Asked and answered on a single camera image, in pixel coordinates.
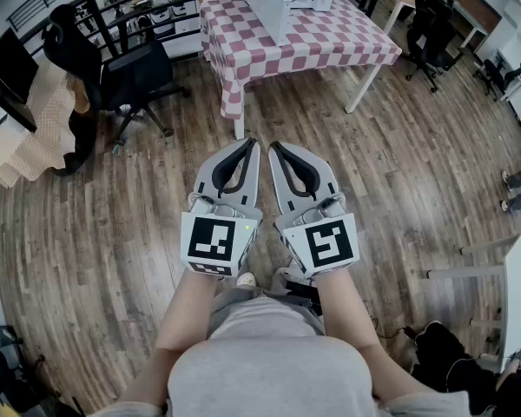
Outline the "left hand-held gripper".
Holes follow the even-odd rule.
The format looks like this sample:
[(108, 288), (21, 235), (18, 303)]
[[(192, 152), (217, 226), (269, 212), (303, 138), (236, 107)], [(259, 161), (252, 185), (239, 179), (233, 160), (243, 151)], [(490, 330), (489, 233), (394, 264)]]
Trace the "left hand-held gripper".
[(181, 214), (184, 268), (224, 278), (239, 276), (262, 222), (261, 211), (251, 208), (258, 195), (260, 158), (259, 143), (248, 138), (231, 142), (200, 166), (189, 210)]

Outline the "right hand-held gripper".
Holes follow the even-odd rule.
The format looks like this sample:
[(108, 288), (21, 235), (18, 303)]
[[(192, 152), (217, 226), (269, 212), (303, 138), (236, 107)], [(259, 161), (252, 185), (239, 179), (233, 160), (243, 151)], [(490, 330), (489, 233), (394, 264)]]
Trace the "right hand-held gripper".
[[(337, 180), (329, 164), (307, 149), (280, 141), (270, 144), (268, 159), (276, 201), (284, 214), (274, 226), (293, 258), (293, 276), (314, 278), (357, 262), (355, 217), (346, 209), (345, 196), (335, 194)], [(326, 199), (292, 212), (307, 205), (309, 198)]]

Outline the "person's left forearm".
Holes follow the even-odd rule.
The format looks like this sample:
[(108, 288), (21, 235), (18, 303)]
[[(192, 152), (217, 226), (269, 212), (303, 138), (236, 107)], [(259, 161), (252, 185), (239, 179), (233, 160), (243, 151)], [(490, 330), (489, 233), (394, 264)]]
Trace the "person's left forearm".
[(160, 326), (155, 347), (184, 352), (205, 341), (218, 279), (185, 270)]

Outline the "person's right forearm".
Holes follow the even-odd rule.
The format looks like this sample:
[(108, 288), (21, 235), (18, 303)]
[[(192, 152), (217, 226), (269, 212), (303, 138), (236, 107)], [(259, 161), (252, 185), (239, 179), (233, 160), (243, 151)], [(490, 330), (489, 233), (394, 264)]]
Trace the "person's right forearm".
[(346, 268), (315, 277), (326, 335), (357, 350), (379, 345), (379, 337)]

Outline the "white-legged table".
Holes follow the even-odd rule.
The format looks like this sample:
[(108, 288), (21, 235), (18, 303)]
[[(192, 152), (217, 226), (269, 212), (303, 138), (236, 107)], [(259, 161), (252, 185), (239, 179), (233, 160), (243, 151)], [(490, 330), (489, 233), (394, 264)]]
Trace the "white-legged table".
[[(361, 81), (356, 86), (355, 92), (350, 97), (349, 101), (347, 102), (344, 111), (347, 114), (351, 114), (355, 111), (357, 108), (359, 102), (367, 92), (368, 88), (373, 82), (373, 79), (378, 74), (379, 70), (381, 68), (381, 65), (370, 65), (366, 72), (364, 73)], [(234, 136), (237, 140), (241, 140), (245, 136), (245, 123), (244, 123), (244, 114), (241, 113), (240, 117), (238, 119), (234, 120)]]

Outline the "person's grey trousers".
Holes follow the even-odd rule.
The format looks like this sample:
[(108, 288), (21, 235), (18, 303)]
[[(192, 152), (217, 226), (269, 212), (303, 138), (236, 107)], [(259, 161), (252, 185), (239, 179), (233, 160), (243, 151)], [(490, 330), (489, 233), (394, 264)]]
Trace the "person's grey trousers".
[(301, 290), (313, 288), (296, 266), (279, 268), (270, 289), (241, 284), (214, 299), (210, 339), (311, 337), (325, 333), (320, 304)]

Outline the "pink white checkered tablecloth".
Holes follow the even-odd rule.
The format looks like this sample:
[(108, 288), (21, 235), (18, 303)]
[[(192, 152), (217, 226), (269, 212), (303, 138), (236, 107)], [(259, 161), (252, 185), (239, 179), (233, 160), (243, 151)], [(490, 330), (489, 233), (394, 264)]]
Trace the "pink white checkered tablecloth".
[(288, 43), (279, 46), (244, 0), (206, 0), (200, 7), (202, 54), (221, 80), (221, 115), (244, 114), (247, 83), (327, 67), (389, 66), (400, 47), (348, 0), (328, 12), (291, 12)]

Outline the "black garment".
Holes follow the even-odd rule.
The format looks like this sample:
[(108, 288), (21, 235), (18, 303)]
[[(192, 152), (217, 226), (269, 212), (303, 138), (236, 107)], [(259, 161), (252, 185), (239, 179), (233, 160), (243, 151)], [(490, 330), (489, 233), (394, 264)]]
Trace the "black garment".
[(69, 129), (75, 137), (75, 150), (63, 156), (63, 169), (53, 169), (59, 177), (75, 174), (89, 158), (96, 142), (97, 121), (92, 115), (82, 115), (73, 110), (69, 117)]

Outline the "person's grey shirt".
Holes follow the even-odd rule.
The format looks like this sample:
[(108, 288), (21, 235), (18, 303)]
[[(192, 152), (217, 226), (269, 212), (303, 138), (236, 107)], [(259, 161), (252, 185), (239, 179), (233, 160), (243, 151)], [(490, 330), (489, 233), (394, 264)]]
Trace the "person's grey shirt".
[(260, 296), (227, 305), (167, 382), (168, 409), (139, 401), (92, 417), (471, 417), (465, 392), (373, 398), (361, 354), (306, 310)]

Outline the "black high-back office chair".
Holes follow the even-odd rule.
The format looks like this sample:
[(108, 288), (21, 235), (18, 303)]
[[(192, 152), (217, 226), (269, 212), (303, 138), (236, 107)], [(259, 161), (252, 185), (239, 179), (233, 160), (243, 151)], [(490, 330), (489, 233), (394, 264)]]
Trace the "black high-back office chair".
[(142, 110), (163, 136), (174, 134), (172, 123), (161, 122), (149, 104), (178, 93), (189, 97), (190, 90), (175, 82), (172, 63), (161, 42), (143, 43), (104, 64), (98, 47), (76, 26), (75, 8), (62, 4), (49, 15), (43, 51), (53, 64), (83, 82), (90, 108), (118, 113), (121, 106), (129, 106), (115, 144), (125, 143), (124, 130)]

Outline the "black metal railing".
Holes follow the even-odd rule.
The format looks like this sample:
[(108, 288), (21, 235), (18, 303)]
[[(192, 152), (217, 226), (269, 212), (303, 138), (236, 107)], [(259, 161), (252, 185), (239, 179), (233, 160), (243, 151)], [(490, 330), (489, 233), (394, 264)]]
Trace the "black metal railing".
[[(29, 22), (66, 0), (26, 0), (7, 19), (33, 57), (43, 52), (47, 19)], [(177, 62), (201, 54), (200, 7), (206, 0), (74, 0), (76, 26), (107, 62), (130, 50), (151, 32)]]

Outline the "beige patterned cloth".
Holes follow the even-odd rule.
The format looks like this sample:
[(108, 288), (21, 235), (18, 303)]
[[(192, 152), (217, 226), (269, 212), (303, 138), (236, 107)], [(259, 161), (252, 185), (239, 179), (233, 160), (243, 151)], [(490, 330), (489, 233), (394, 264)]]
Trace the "beige patterned cloth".
[(35, 181), (46, 169), (64, 169), (64, 156), (76, 150), (69, 118), (90, 109), (80, 79), (44, 56), (36, 63), (39, 68), (27, 101), (36, 131), (29, 132), (11, 116), (0, 124), (0, 184), (5, 188), (21, 176)]

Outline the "black backpack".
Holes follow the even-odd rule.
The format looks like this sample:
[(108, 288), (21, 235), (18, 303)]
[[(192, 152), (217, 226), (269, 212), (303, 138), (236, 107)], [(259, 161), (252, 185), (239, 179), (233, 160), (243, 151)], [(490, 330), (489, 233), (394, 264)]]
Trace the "black backpack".
[(440, 393), (468, 393), (473, 415), (496, 404), (498, 376), (479, 366), (448, 328), (431, 321), (414, 341), (417, 361), (412, 376), (416, 380)]

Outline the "white rectangular desk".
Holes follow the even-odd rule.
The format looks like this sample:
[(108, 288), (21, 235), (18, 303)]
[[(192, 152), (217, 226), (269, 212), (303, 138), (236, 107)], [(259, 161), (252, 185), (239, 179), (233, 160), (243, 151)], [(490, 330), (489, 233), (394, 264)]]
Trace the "white rectangular desk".
[(460, 254), (468, 255), (492, 248), (507, 247), (503, 262), (499, 265), (467, 266), (430, 270), (429, 279), (476, 278), (495, 275), (501, 287), (501, 313), (498, 320), (477, 320), (470, 325), (475, 328), (496, 328), (500, 331), (498, 354), (481, 354), (477, 362), (481, 367), (499, 373), (505, 369), (509, 356), (521, 348), (521, 233), (492, 242), (465, 246)]

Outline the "black monitor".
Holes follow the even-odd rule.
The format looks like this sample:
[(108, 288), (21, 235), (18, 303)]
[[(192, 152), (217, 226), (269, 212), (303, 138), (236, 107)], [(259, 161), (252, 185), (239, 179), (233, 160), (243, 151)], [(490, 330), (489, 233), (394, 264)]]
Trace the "black monitor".
[(37, 126), (27, 105), (38, 64), (13, 29), (0, 36), (0, 108), (30, 133)]

